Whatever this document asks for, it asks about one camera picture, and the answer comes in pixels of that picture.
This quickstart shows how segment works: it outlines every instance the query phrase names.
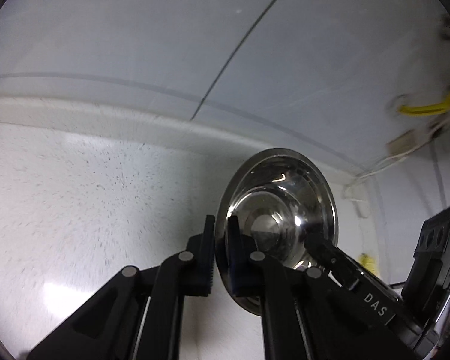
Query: black device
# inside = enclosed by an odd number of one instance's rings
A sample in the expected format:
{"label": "black device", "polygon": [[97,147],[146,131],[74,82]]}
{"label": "black device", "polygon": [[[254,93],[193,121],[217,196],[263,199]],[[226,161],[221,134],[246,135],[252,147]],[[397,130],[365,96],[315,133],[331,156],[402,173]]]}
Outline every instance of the black device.
{"label": "black device", "polygon": [[[39,343],[29,360],[179,358],[184,296],[211,290],[213,216],[187,249],[144,271],[127,266]],[[422,359],[435,345],[450,290],[450,208],[427,220],[403,299],[320,234],[304,239],[318,262],[282,266],[228,221],[232,291],[258,297],[267,360]]]}

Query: round metal joint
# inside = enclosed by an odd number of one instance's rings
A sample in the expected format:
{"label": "round metal joint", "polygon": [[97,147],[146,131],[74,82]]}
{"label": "round metal joint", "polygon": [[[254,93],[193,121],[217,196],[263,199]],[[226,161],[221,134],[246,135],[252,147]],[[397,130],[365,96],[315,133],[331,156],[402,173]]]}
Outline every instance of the round metal joint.
{"label": "round metal joint", "polygon": [[312,279],[318,279],[322,276],[322,270],[315,266],[312,266],[306,270],[307,276]]}
{"label": "round metal joint", "polygon": [[265,259],[265,255],[261,251],[253,251],[250,253],[250,259],[252,261],[263,261]]}
{"label": "round metal joint", "polygon": [[132,278],[136,274],[137,268],[135,268],[134,266],[129,265],[122,269],[122,275],[125,276],[126,278]]}
{"label": "round metal joint", "polygon": [[193,260],[193,253],[188,251],[188,250],[186,250],[186,251],[181,252],[178,255],[178,258],[180,259],[180,261],[183,261],[183,262],[192,261]]}

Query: metal bowl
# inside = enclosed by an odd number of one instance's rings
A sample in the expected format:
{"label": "metal bowl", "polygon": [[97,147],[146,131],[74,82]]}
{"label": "metal bowl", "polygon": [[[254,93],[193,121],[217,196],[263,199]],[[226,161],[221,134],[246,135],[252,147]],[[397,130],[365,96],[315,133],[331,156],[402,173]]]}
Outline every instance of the metal bowl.
{"label": "metal bowl", "polygon": [[[242,233],[258,250],[286,267],[305,269],[316,262],[303,246],[308,232],[321,232],[336,245],[338,221],[325,177],[305,156],[288,149],[268,149],[248,159],[223,194],[215,224],[215,255],[223,284],[231,294],[227,258],[227,220],[237,215]],[[260,300],[235,298],[260,315]]]}

